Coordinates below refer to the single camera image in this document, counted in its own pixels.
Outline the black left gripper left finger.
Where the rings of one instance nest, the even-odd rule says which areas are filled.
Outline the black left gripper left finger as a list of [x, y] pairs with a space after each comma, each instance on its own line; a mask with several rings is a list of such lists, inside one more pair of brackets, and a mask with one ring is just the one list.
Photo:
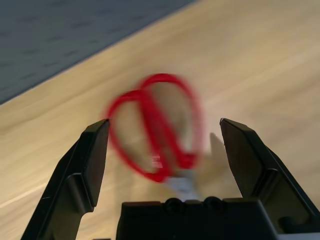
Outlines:
[[22, 235], [23, 240], [74, 240], [94, 211], [105, 171], [109, 121], [89, 125], [60, 159]]

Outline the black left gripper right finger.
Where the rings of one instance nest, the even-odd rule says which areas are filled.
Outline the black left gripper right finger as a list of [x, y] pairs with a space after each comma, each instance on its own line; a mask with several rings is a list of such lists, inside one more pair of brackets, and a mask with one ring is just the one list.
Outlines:
[[318, 234], [320, 212], [282, 160], [247, 125], [222, 118], [228, 164], [244, 198], [259, 199], [281, 234]]

